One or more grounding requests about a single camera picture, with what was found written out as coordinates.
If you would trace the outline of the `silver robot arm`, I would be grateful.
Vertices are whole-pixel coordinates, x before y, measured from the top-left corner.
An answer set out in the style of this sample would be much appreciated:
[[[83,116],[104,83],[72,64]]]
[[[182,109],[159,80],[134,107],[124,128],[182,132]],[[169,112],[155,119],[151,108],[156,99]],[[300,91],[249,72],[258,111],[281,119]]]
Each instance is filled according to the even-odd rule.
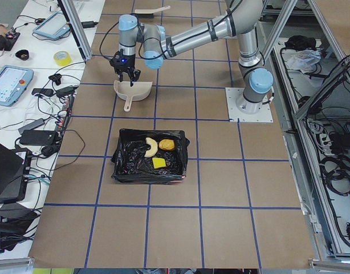
[[[135,68],[138,43],[144,49],[141,58],[145,65],[157,70],[166,59],[224,37],[236,37],[239,69],[245,83],[236,106],[245,114],[256,114],[274,81],[272,74],[261,64],[262,54],[257,40],[256,24],[261,17],[263,2],[227,1],[226,5],[224,15],[173,36],[167,36],[162,26],[139,22],[135,15],[121,15],[119,50],[110,59],[110,65],[120,80],[123,74],[127,74],[130,83],[134,84],[140,77],[140,70]]]

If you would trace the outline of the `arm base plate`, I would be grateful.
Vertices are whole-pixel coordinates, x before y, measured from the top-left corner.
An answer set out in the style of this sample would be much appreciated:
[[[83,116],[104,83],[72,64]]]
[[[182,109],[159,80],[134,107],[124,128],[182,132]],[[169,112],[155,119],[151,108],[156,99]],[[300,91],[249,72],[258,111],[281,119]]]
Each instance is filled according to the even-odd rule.
[[[244,88],[226,87],[226,101],[230,122],[272,123],[272,113],[265,95],[259,103],[251,103],[243,96]]]

